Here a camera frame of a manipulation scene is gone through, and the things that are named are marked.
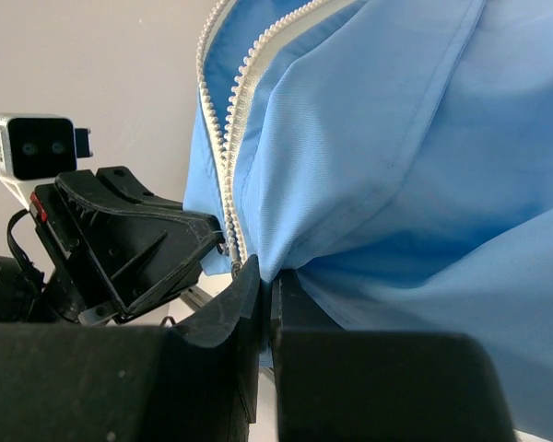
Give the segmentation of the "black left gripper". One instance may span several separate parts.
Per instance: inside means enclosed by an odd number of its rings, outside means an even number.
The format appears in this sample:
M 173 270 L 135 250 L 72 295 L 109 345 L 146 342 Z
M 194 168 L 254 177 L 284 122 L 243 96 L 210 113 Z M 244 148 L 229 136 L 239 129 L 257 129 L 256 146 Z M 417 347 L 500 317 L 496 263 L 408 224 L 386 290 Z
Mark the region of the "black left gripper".
M 41 271 L 12 233 L 29 216 L 53 264 Z M 60 174 L 29 195 L 6 228 L 18 271 L 6 320 L 124 323 L 193 285 L 202 259 L 221 241 L 212 215 L 157 196 L 122 166 Z

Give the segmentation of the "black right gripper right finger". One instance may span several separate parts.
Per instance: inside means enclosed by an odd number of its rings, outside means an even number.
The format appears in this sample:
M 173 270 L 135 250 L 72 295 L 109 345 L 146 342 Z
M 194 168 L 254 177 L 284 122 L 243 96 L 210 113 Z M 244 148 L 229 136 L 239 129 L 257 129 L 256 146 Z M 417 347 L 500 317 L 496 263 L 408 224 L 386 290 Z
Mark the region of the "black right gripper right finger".
M 512 441 L 496 371 L 450 332 L 346 331 L 284 271 L 271 344 L 282 441 Z

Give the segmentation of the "light blue zip jacket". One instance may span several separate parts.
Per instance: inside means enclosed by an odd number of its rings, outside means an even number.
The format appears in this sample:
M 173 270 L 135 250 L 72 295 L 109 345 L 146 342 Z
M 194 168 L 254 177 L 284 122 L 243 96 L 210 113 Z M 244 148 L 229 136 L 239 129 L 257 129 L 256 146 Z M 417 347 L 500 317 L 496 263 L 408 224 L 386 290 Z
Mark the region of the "light blue zip jacket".
M 456 331 L 553 441 L 553 1 L 220 1 L 184 206 L 347 329 Z

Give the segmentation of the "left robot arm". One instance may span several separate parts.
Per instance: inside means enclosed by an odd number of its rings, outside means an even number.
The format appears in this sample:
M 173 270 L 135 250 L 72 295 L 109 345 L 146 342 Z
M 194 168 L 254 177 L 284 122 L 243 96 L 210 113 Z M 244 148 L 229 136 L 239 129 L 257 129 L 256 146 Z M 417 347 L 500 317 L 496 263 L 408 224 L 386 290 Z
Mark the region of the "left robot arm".
M 223 240 L 215 217 L 158 197 L 125 167 L 36 186 L 6 229 L 0 322 L 130 322 L 195 285 Z

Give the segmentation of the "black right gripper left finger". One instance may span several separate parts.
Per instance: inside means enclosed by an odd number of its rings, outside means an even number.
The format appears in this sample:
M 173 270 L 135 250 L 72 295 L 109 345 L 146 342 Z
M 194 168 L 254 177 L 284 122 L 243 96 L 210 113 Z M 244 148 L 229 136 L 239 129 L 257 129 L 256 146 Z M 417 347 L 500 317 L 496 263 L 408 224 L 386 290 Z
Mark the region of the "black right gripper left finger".
M 0 441 L 244 441 L 258 261 L 174 327 L 0 324 Z

